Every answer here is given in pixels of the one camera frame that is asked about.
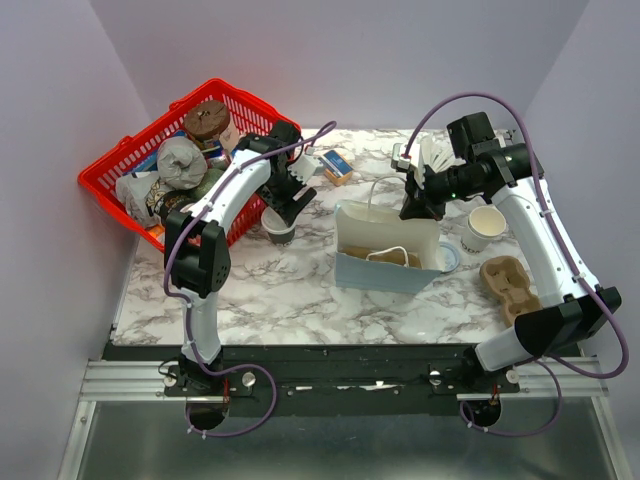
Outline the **white coffee cup lid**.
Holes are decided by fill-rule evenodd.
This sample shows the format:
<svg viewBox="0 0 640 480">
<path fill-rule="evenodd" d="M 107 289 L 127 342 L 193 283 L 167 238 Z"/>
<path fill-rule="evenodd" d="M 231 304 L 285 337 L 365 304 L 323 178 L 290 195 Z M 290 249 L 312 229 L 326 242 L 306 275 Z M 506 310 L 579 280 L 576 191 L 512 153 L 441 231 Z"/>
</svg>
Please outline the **white coffee cup lid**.
<svg viewBox="0 0 640 480">
<path fill-rule="evenodd" d="M 292 233 L 294 225 L 288 225 L 282 217 L 271 207 L 267 207 L 261 216 L 261 225 L 268 234 L 283 236 Z"/>
</svg>

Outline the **white paper bag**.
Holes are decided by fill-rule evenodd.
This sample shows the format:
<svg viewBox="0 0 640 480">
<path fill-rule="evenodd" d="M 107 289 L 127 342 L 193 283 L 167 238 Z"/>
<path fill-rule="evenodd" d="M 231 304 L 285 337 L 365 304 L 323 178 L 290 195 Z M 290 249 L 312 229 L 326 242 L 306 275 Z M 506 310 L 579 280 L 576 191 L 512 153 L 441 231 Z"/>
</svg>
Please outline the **white paper bag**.
<svg viewBox="0 0 640 480">
<path fill-rule="evenodd" d="M 335 283 L 341 288 L 416 295 L 444 272 L 440 228 L 428 219 L 341 200 L 334 210 Z"/>
</svg>

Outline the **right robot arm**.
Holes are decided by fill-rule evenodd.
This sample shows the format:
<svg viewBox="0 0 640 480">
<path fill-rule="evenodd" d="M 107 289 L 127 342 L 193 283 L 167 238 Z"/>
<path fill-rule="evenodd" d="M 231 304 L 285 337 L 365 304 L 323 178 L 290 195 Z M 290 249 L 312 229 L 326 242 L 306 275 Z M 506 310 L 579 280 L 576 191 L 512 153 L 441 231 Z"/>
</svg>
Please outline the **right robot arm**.
<svg viewBox="0 0 640 480">
<path fill-rule="evenodd" d="M 473 359 L 461 365 L 462 384 L 480 392 L 494 383 L 496 370 L 594 336 L 620 307 L 621 296 L 603 287 L 579 257 L 553 208 L 543 169 L 525 144 L 501 146 L 483 112 L 450 123 L 447 132 L 461 163 L 441 172 L 412 162 L 408 146 L 394 146 L 391 165 L 406 175 L 401 219 L 441 220 L 447 203 L 481 196 L 515 235 L 542 305 L 477 344 Z"/>
</svg>

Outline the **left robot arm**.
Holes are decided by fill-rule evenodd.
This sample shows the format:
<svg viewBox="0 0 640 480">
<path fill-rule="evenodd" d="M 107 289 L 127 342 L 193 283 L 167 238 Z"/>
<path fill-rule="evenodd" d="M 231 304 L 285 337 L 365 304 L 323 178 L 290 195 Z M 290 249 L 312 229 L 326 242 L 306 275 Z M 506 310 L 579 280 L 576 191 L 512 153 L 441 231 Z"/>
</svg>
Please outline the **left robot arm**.
<svg viewBox="0 0 640 480">
<path fill-rule="evenodd" d="M 316 195 L 307 185 L 314 163 L 290 161 L 303 145 L 299 128 L 283 120 L 266 135 L 245 135 L 220 180 L 187 211 L 174 210 L 167 217 L 163 287 L 167 296 L 183 301 L 181 354 L 194 363 L 187 382 L 201 395 L 214 393 L 222 380 L 214 364 L 222 350 L 217 299 L 230 273 L 231 226 L 253 195 L 287 227 L 294 224 Z"/>
</svg>

